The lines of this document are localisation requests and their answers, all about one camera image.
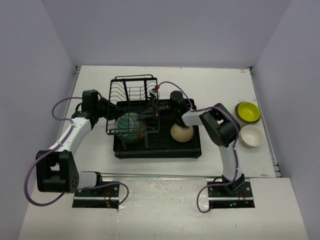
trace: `teal bowl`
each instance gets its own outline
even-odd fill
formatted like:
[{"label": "teal bowl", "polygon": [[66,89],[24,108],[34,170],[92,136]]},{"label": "teal bowl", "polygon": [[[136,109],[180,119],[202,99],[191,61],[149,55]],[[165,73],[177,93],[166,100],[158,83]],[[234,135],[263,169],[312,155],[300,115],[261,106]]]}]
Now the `teal bowl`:
[{"label": "teal bowl", "polygon": [[121,133],[117,136],[122,138],[126,144],[137,144],[143,140],[144,128],[145,122],[135,112],[127,112],[115,122],[115,131]]}]

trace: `white table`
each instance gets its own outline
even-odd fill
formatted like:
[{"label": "white table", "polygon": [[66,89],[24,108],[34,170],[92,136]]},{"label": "white table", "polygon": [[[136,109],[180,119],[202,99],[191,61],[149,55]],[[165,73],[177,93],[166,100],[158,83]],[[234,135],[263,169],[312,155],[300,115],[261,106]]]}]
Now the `white table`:
[{"label": "white table", "polygon": [[[47,207],[29,205],[19,240],[307,240],[290,179],[251,178],[255,208],[200,213],[199,180],[122,180],[130,189],[119,212],[71,208],[68,194]],[[208,192],[200,200],[208,206]],[[50,201],[56,193],[32,197]],[[125,189],[120,187],[120,198]]]},{"label": "white table", "polygon": [[[81,97],[84,90],[96,89],[109,98],[110,81],[115,76],[152,74],[158,83],[172,81],[194,99],[197,108],[222,103],[231,113],[241,101],[257,103],[250,71],[248,69],[184,68],[184,67],[135,67],[135,66],[82,66],[73,97]],[[163,84],[160,98],[168,99],[174,86]],[[79,100],[70,103],[70,117]],[[257,126],[264,130],[263,122]],[[202,156],[198,159],[118,159],[114,155],[114,136],[106,134],[106,120],[100,119],[83,140],[75,154],[79,171],[101,173],[220,176],[222,161],[218,147],[200,126]],[[267,141],[257,148],[237,145],[240,166],[246,177],[275,177],[273,157]]]},{"label": "white table", "polygon": [[[198,108],[223,103],[233,111],[239,101],[256,101],[251,76],[245,69],[163,68],[83,66],[73,96],[97,89],[108,97],[110,80],[119,75],[153,74],[159,82],[180,85]],[[174,88],[161,86],[161,98]],[[72,101],[70,116],[78,101]],[[80,171],[103,173],[219,176],[222,163],[218,148],[200,128],[202,156],[199,159],[123,159],[114,157],[113,136],[105,133],[100,120],[79,147],[75,161]],[[250,178],[255,208],[197,210],[196,196],[206,185],[205,177],[177,177],[176,180],[118,177],[130,189],[119,208],[72,208],[73,194],[67,194],[47,207],[28,206],[19,240],[307,240],[307,233],[288,178],[275,178],[267,143],[248,149],[238,144],[240,164]],[[119,197],[125,195],[120,187]],[[56,193],[39,192],[32,198],[48,202]],[[208,192],[200,198],[208,207]]]}]

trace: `white floor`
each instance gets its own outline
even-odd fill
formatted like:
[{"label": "white floor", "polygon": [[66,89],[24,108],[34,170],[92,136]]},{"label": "white floor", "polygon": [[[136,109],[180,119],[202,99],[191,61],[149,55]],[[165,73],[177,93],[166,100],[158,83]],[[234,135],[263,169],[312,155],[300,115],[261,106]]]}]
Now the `white floor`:
[{"label": "white floor", "polygon": [[[288,178],[251,178],[255,208],[198,212],[205,180],[127,180],[130,195],[114,209],[71,208],[69,194],[48,207],[30,205],[19,240],[307,240]],[[125,189],[120,188],[120,196]],[[204,209],[208,198],[201,198]],[[56,194],[39,193],[42,202]]]}]

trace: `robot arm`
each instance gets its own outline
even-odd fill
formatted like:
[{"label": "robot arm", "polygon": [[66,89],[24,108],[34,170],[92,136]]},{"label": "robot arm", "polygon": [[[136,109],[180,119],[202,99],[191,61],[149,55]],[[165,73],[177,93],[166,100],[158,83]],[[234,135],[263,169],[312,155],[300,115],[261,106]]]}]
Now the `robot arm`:
[{"label": "robot arm", "polygon": [[[105,98],[100,97],[99,99],[98,95],[99,93],[96,90],[84,91],[82,93],[81,111],[78,111],[77,107],[71,117],[73,123],[68,126],[54,145],[48,150],[37,153],[36,159],[60,146],[36,165],[37,187],[40,192],[74,193],[78,189],[98,186],[102,181],[99,172],[78,172],[74,160],[74,155],[82,140],[93,129],[99,118],[107,117],[108,108],[113,108],[114,115],[109,114],[109,118],[113,119],[116,118],[117,111],[121,111],[112,103],[109,104],[109,101]],[[52,169],[56,165],[59,165],[59,169]]]},{"label": "robot arm", "polygon": [[210,139],[219,147],[223,165],[222,181],[230,183],[236,175],[234,182],[228,188],[231,191],[238,188],[245,181],[245,176],[233,151],[233,142],[237,137],[235,125],[240,131],[239,123],[221,103],[205,110],[190,110],[190,106],[187,106],[180,91],[173,91],[170,94],[170,100],[178,126],[204,126]]}]

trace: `white enclosure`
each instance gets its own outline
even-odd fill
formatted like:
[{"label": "white enclosure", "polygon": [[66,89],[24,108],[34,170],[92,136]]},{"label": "white enclosure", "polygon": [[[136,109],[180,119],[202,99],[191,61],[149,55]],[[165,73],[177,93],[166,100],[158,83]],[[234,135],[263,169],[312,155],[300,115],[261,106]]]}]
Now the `white enclosure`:
[{"label": "white enclosure", "polygon": [[78,65],[254,67],[282,176],[319,239],[320,1],[3,0],[0,31],[1,239],[18,239],[25,173],[59,137],[51,107]]}]

